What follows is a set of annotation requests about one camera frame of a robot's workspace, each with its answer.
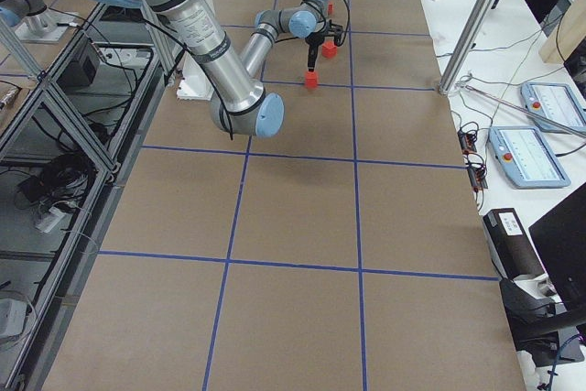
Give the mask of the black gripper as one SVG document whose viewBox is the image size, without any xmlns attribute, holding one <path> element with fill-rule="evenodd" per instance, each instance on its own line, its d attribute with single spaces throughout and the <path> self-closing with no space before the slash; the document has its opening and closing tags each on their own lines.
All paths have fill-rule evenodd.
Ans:
<svg viewBox="0 0 586 391">
<path fill-rule="evenodd" d="M 324 43 L 325 38 L 326 33 L 324 31 L 313 32 L 305 38 L 305 42 L 309 45 L 307 62 L 307 69 L 309 72 L 315 71 L 318 48 Z"/>
</svg>

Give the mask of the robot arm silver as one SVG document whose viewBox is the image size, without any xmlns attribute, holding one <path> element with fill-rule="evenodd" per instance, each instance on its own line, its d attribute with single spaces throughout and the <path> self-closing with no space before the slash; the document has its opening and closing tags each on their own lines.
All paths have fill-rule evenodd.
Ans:
<svg viewBox="0 0 586 391">
<path fill-rule="evenodd" d="M 211 115 L 231 135 L 271 137 L 280 130 L 285 106 L 280 95 L 266 92 L 255 73 L 279 35 L 308 38 L 326 27 L 330 0 L 302 0 L 296 7 L 258 14 L 244 51 L 236 53 L 206 0 L 94 0 L 139 8 L 148 5 L 164 16 L 214 89 Z"/>
<path fill-rule="evenodd" d="M 51 11 L 44 0 L 1 0 L 1 18 L 28 43 L 57 43 L 68 26 L 60 25 L 62 15 Z"/>
</svg>

